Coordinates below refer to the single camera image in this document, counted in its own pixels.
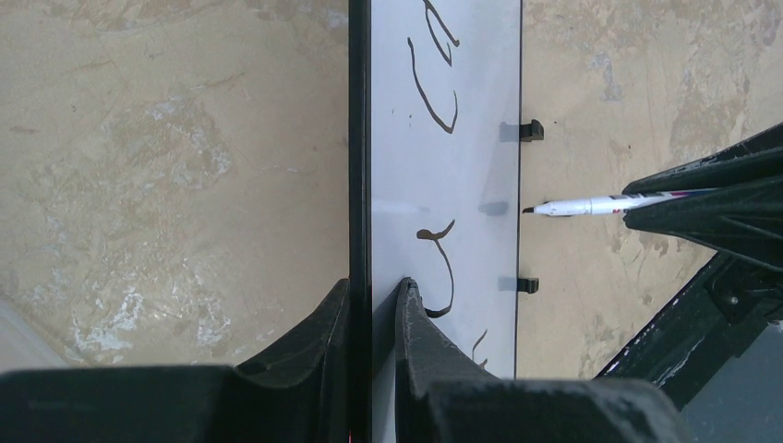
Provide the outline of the white whiteboard black frame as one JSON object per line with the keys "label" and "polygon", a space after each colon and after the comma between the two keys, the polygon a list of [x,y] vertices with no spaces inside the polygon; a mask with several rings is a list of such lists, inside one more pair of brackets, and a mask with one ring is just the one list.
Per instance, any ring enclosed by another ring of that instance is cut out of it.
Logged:
{"label": "white whiteboard black frame", "polygon": [[349,269],[373,349],[355,441],[393,442],[393,289],[497,377],[516,370],[523,9],[352,1]]}

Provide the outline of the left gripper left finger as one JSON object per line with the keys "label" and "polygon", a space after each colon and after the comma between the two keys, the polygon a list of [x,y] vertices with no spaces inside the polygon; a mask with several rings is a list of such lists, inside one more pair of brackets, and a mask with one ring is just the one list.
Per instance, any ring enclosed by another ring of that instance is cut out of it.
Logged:
{"label": "left gripper left finger", "polygon": [[305,319],[235,368],[244,380],[253,442],[347,442],[349,281]]}

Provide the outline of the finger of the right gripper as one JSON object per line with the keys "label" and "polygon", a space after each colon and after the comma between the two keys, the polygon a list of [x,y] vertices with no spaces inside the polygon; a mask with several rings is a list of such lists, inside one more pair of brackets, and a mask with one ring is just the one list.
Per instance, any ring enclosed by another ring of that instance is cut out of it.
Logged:
{"label": "finger of the right gripper", "polygon": [[782,271],[782,179],[768,177],[631,210],[637,231],[676,236]]}
{"label": "finger of the right gripper", "polygon": [[782,196],[782,125],[724,150],[629,183],[624,194],[732,188],[764,198]]}

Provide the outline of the white whiteboard marker pen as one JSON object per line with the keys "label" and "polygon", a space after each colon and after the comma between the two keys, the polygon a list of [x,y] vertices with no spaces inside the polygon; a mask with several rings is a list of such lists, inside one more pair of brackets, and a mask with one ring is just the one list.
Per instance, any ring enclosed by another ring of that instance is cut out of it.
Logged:
{"label": "white whiteboard marker pen", "polygon": [[534,207],[524,208],[522,213],[549,217],[620,214],[626,213],[629,210],[635,210],[674,199],[694,197],[712,191],[714,191],[714,188],[555,200]]}

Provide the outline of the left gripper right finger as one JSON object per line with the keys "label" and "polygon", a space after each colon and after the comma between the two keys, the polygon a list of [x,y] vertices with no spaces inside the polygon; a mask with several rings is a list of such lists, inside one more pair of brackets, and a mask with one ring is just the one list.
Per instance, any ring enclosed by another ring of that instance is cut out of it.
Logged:
{"label": "left gripper right finger", "polygon": [[401,279],[394,297],[396,440],[431,442],[427,395],[432,383],[497,377],[476,364],[430,320],[414,279]]}

